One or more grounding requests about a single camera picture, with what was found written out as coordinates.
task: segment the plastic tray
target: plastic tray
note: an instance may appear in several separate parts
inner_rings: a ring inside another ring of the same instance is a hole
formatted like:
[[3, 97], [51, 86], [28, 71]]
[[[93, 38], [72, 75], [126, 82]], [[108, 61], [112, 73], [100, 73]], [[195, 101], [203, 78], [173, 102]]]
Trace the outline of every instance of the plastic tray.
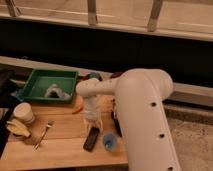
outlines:
[[[75, 91], [77, 77], [77, 71], [33, 70], [23, 89], [21, 98], [24, 101], [69, 103]], [[70, 98], [65, 100], [44, 97], [46, 90], [52, 84], [57, 84], [63, 92], [70, 95]]]

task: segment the wooden table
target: wooden table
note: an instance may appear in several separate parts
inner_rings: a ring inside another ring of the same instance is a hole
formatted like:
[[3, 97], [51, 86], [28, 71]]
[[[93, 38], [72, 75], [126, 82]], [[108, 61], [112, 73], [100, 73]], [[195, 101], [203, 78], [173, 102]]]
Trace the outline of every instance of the wooden table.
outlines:
[[[104, 124], [104, 133], [115, 132], [110, 117], [112, 96], [100, 96], [100, 107]], [[48, 120], [53, 120], [53, 127], [47, 132], [41, 146], [34, 150], [31, 140], [18, 140], [10, 135], [0, 160], [0, 170], [31, 170], [48, 168], [65, 168], [81, 166], [127, 164], [125, 148], [121, 138], [115, 151], [108, 152], [102, 145], [102, 135], [92, 152], [83, 150], [86, 132], [82, 112], [72, 114], [81, 105], [82, 99], [77, 96], [72, 104], [32, 104], [36, 115], [30, 125], [32, 138], [38, 138]]]

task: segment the fork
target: fork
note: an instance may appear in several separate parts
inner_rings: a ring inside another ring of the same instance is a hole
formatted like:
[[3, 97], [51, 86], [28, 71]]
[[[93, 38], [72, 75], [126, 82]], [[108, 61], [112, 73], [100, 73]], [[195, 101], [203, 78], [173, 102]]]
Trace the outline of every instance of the fork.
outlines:
[[52, 127], [52, 125], [54, 124], [54, 121], [48, 121], [48, 123], [46, 124], [45, 126], [45, 129], [41, 135], [41, 137], [39, 138], [38, 142], [36, 143], [36, 145], [34, 146], [34, 149], [36, 150], [40, 144], [41, 144], [41, 141], [43, 140], [43, 138], [45, 137], [47, 131]]

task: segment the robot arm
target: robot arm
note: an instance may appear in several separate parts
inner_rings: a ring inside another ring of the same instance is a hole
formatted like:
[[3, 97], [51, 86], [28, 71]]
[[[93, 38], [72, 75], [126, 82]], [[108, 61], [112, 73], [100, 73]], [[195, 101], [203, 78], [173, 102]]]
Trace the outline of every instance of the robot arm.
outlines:
[[[162, 70], [134, 69], [118, 79], [91, 79], [77, 85], [77, 93], [86, 101], [85, 112], [89, 111], [86, 118], [97, 108], [97, 94], [115, 95], [131, 171], [181, 170], [162, 104], [172, 91], [172, 80]], [[96, 114], [91, 118], [97, 119], [100, 112]]]

